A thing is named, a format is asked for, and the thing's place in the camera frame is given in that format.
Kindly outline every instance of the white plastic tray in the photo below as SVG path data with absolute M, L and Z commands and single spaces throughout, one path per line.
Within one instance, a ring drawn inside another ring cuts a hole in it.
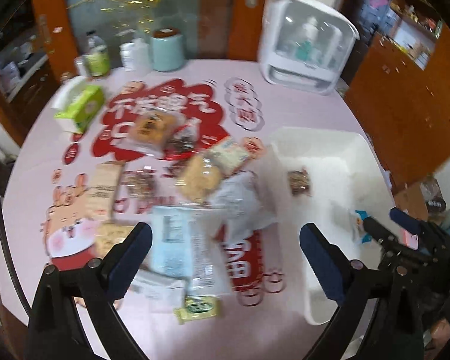
M 359 259 L 376 269 L 380 247 L 372 241 L 356 245 L 350 210 L 365 210 L 402 239 L 389 217 L 395 206 L 373 151 L 359 134 L 313 128 L 281 128 L 270 137 L 271 146 L 258 170 L 270 193 L 279 222 L 287 306 L 305 315 L 308 323 L 330 320 L 336 303 L 328 300 L 299 245 L 303 225 L 313 222 L 348 259 Z M 287 172 L 305 167 L 311 197 L 291 195 Z

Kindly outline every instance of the blue gripper pad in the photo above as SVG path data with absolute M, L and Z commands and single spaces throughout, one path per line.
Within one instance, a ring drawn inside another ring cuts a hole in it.
M 389 212 L 390 219 L 413 235 L 420 235 L 420 221 L 394 207 Z
M 102 277 L 108 281 L 106 297 L 122 299 L 152 247 L 152 228 L 138 223 L 125 240 L 115 245 L 103 259 Z
M 308 223 L 302 227 L 300 247 L 327 298 L 335 300 L 341 306 L 345 300 L 344 278 L 330 253 L 333 246 L 313 223 Z

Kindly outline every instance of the tissue box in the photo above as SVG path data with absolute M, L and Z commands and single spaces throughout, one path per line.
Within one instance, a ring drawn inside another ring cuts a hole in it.
M 54 118 L 65 131 L 84 133 L 97 112 L 102 108 L 105 96 L 98 85 L 87 85 L 65 110 Z

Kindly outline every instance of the glass door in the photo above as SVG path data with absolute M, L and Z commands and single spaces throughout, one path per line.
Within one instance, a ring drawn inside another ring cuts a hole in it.
M 227 57 L 234 0 L 67 0 L 67 12 L 79 52 L 86 33 L 96 30 L 107 43 L 112 67 L 121 66 L 119 46 L 137 30 L 150 33 L 173 27 L 185 37 L 186 57 Z

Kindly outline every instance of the black cable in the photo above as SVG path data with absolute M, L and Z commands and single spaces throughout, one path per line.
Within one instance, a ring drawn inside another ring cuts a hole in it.
M 25 293 L 23 292 L 23 288 L 20 285 L 20 281 L 17 276 L 17 271 L 15 270 L 15 266 L 13 265 L 10 248 L 8 247 L 7 233 L 5 232 L 5 223 L 3 221 L 1 199 L 0 199 L 0 244 L 2 245 L 3 256 L 5 257 L 5 263 L 7 264 L 8 273 L 10 274 L 10 277 L 12 279 L 12 283 L 13 283 L 13 287 L 15 288 L 15 292 L 17 293 L 18 298 L 20 299 L 20 303 L 22 304 L 23 308 L 25 309 L 25 312 L 30 317 L 30 314 L 32 313 L 32 309 L 30 307 L 30 304 L 28 303 Z

